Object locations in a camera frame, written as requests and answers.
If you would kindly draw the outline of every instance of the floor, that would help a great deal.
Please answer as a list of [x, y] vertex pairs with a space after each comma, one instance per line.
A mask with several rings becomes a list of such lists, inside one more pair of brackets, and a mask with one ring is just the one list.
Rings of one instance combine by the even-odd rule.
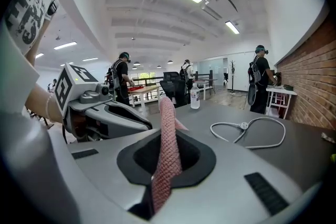
[[[203, 91], [200, 92], [200, 97], [203, 99]], [[214, 92], [211, 92], [210, 90], [205, 91], [205, 100], [214, 102], [216, 104], [220, 105], [228, 105], [232, 106], [234, 108], [238, 109], [244, 109], [249, 110], [250, 106], [246, 102], [246, 93], [243, 92], [235, 92], [231, 93], [226, 89], [225, 86], [216, 86], [216, 94]], [[135, 107], [137, 111], [144, 114], [145, 116], [154, 115], [159, 113], [159, 106], [157, 102], [147, 103], [145, 107], [145, 111], [141, 108], [141, 105], [137, 105]], [[45, 126], [45, 122], [43, 120], [40, 121], [43, 126]], [[60, 123], [54, 123], [54, 126], [52, 126], [49, 130], [49, 133], [51, 135], [62, 135], [62, 124]], [[76, 138], [66, 131], [66, 138], [68, 143], [76, 143]]]

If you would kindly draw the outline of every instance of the bracelet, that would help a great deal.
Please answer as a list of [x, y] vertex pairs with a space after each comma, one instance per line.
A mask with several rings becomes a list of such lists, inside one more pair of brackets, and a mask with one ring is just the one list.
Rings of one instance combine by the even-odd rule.
[[50, 99], [53, 97], [53, 94], [51, 94], [51, 95], [49, 95], [49, 98], [48, 98], [48, 100], [47, 100], [47, 103], [46, 103], [46, 116], [47, 116], [47, 119], [49, 119], [49, 120], [51, 120], [51, 118], [50, 118], [50, 115], [49, 115], [49, 101], [50, 101]]

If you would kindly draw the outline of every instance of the brick wall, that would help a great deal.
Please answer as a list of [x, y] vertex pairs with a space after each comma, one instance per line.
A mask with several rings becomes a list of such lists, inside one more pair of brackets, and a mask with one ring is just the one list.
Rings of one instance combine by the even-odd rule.
[[336, 129], [336, 24], [331, 16], [277, 68], [282, 83], [298, 94], [289, 119]]

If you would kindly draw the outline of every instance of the pink textured strap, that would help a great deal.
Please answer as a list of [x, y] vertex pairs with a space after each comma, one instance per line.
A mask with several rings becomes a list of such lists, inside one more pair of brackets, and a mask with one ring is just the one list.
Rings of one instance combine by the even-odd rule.
[[157, 168], [152, 181], [152, 196], [155, 213], [160, 210], [171, 193], [171, 179], [182, 172], [176, 129], [185, 129], [175, 118], [175, 107], [168, 97], [160, 102], [161, 149]]

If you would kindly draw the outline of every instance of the water bottle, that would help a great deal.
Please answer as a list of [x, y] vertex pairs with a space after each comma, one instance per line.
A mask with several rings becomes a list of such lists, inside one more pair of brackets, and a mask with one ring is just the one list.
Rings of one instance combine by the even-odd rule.
[[194, 83], [192, 89], [190, 90], [190, 98], [191, 98], [191, 108], [192, 109], [199, 109], [201, 102], [200, 102], [200, 89], [197, 87], [197, 84]]

